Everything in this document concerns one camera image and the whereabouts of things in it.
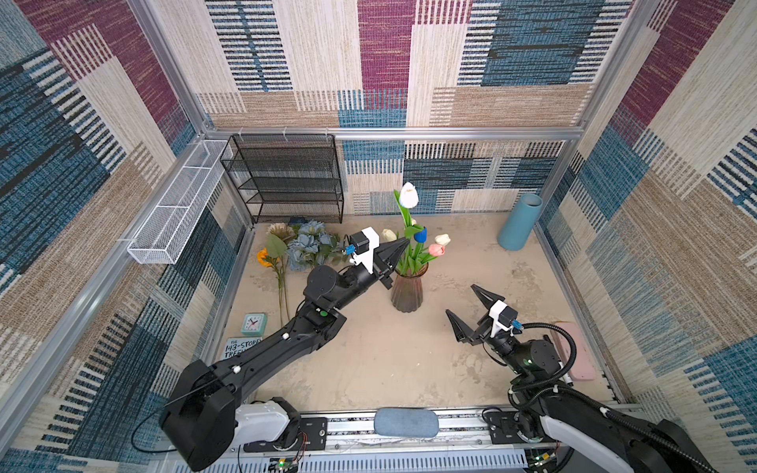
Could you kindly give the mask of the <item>cream tulip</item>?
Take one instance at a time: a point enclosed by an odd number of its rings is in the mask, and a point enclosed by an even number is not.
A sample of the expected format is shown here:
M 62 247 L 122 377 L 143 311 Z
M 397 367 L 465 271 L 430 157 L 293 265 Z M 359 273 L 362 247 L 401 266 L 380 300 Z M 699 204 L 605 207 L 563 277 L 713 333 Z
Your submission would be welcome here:
M 397 240 L 396 233 L 390 229 L 383 229 L 382 240 L 384 242 L 395 242 Z

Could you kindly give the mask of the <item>dark blue tulip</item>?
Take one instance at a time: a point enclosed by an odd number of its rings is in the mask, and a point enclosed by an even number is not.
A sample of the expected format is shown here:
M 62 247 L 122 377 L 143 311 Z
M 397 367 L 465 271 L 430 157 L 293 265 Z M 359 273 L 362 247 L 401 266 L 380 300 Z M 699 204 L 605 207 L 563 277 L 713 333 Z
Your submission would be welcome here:
M 415 250 L 413 250 L 413 262 L 415 271 L 419 271 L 423 263 L 421 262 L 421 256 L 423 250 L 425 250 L 425 243 L 428 238 L 428 230 L 423 228 L 420 232 L 414 235 L 416 242 Z

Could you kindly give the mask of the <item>red ribbed glass vase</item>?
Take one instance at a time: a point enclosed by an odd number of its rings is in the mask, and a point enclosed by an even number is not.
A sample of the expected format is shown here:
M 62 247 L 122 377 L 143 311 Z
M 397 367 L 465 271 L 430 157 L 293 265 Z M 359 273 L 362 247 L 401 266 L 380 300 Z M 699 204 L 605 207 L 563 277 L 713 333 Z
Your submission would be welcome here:
M 413 313 L 423 304 L 423 276 L 429 264 L 425 264 L 416 274 L 406 276 L 398 273 L 392 286 L 390 301 L 401 313 Z

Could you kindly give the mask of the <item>pink tulip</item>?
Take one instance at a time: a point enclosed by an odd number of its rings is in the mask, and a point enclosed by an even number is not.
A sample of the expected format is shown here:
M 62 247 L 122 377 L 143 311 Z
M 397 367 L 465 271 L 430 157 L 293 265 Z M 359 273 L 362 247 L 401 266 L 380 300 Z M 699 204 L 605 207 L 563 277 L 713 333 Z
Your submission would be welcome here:
M 424 248 L 421 254 L 418 256 L 418 262 L 420 269 L 424 270 L 428 268 L 431 261 L 443 256 L 446 253 L 446 247 L 442 244 L 431 244 L 427 248 Z

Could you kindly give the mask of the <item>white tulip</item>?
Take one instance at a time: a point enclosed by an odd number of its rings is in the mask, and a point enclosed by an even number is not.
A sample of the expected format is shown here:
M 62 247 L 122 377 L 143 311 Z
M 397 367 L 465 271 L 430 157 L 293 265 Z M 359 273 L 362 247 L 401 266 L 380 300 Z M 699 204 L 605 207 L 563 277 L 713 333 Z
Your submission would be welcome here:
M 448 234 L 442 234 L 435 237 L 435 242 L 427 248 L 426 261 L 431 261 L 437 257 L 443 256 L 446 252 L 446 246 L 451 242 Z

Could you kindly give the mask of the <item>light blue tulip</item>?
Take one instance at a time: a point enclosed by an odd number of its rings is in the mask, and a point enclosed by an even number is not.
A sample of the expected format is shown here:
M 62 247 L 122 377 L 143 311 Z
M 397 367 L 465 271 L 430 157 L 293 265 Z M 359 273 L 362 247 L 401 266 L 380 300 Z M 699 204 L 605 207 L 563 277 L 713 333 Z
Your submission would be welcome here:
M 414 276 L 416 273 L 413 254 L 415 251 L 414 235 L 418 233 L 418 229 L 413 223 L 410 210 L 418 205 L 419 194 L 416 187 L 411 182 L 406 182 L 400 190 L 394 191 L 394 197 L 403 223 L 403 229 L 400 231 L 400 236 L 406 238 L 408 241 L 408 246 L 405 250 L 404 256 L 402 256 L 398 269 L 403 276 L 410 277 Z

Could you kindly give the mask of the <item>teal cylindrical vase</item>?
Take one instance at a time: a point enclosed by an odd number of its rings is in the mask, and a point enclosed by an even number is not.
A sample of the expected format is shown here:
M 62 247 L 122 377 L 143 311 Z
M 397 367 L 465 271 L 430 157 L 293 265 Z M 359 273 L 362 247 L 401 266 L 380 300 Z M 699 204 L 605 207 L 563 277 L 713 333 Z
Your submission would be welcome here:
M 543 201 L 540 196 L 526 193 L 518 199 L 498 236 L 498 244 L 508 251 L 521 250 L 538 220 Z

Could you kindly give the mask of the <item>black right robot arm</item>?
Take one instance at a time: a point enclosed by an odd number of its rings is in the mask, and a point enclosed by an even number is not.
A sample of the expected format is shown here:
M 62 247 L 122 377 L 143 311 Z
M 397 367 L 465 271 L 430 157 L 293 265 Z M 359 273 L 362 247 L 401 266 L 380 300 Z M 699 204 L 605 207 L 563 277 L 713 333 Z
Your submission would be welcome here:
M 481 345 L 515 378 L 508 389 L 518 434 L 553 439 L 608 472 L 711 472 L 713 466 L 678 425 L 632 417 L 571 387 L 565 378 L 579 354 L 573 336 L 546 322 L 518 321 L 504 297 L 471 287 L 486 309 L 475 327 L 452 311 L 455 339 Z

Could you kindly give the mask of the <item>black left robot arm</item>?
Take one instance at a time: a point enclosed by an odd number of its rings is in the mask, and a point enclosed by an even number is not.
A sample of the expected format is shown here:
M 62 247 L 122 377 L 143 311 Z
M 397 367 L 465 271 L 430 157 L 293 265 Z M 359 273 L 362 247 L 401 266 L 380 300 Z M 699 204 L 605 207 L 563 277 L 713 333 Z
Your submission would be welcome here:
M 331 341 L 346 318 L 341 309 L 374 283 L 392 286 L 407 238 L 374 244 L 365 233 L 349 236 L 350 266 L 321 265 L 309 273 L 296 315 L 252 348 L 207 365 L 188 365 L 173 389 L 159 425 L 193 471 L 211 466 L 230 447 L 257 441 L 291 443 L 298 436 L 296 410 L 282 398 L 250 408 L 244 400 L 295 360 Z

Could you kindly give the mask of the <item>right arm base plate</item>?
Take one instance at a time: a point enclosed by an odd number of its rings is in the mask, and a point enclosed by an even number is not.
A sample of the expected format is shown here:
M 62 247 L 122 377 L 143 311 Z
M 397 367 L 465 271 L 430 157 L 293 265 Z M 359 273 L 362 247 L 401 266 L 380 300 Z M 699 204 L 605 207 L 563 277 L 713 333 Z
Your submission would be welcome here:
M 493 445 L 524 445 L 526 440 L 520 435 L 514 412 L 497 409 L 484 410 L 482 419 L 487 425 Z

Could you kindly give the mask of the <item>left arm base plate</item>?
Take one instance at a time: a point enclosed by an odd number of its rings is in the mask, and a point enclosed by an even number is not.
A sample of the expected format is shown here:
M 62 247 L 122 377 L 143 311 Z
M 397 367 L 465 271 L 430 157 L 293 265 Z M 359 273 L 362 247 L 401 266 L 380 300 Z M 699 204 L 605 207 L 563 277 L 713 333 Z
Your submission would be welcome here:
M 299 432 L 289 441 L 275 443 L 247 443 L 242 447 L 244 453 L 297 453 L 302 447 L 309 451 L 324 451 L 328 434 L 327 417 L 305 417 L 299 423 Z

